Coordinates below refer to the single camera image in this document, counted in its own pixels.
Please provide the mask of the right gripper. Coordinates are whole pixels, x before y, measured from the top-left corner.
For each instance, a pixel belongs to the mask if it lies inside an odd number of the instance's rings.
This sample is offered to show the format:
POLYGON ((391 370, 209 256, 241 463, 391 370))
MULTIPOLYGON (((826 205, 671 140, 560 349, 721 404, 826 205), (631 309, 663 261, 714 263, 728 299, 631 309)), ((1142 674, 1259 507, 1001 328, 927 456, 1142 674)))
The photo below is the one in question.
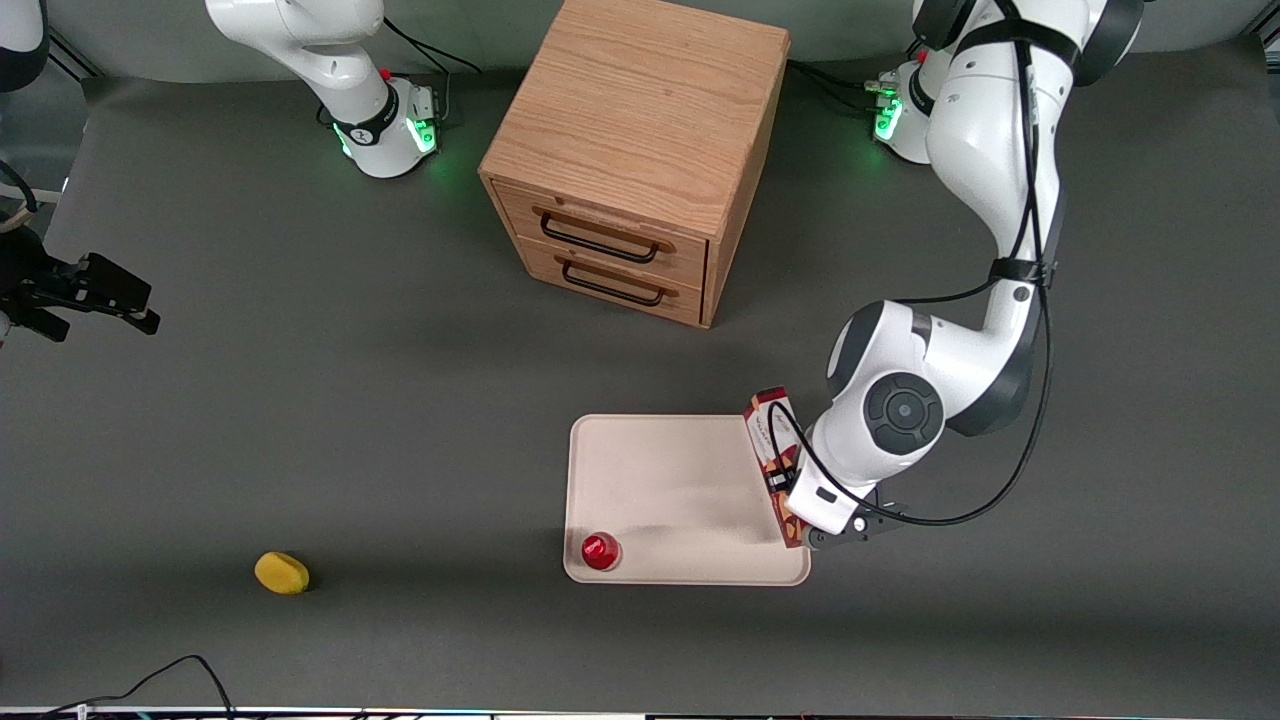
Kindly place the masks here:
POLYGON ((122 319, 143 334, 155 336, 160 316, 150 309, 152 286, 110 259, 88 252, 68 264, 51 256, 41 237, 31 228, 3 232, 1 310, 12 325, 24 328, 54 343, 67 340, 70 324, 58 315, 36 307, 26 286, 69 307, 122 319))

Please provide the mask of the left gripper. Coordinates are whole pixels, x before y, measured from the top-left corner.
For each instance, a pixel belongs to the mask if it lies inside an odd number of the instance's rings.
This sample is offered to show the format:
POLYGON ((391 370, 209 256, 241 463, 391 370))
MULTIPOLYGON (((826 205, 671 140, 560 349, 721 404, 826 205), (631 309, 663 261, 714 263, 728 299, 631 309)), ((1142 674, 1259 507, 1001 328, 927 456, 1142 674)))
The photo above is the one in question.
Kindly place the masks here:
POLYGON ((870 482, 855 479, 846 486, 823 474, 801 474, 797 478, 794 462, 771 462, 765 466, 765 488, 769 495, 788 495, 788 511, 810 527, 838 536, 845 533, 860 509, 852 496, 865 500, 870 493, 870 482))

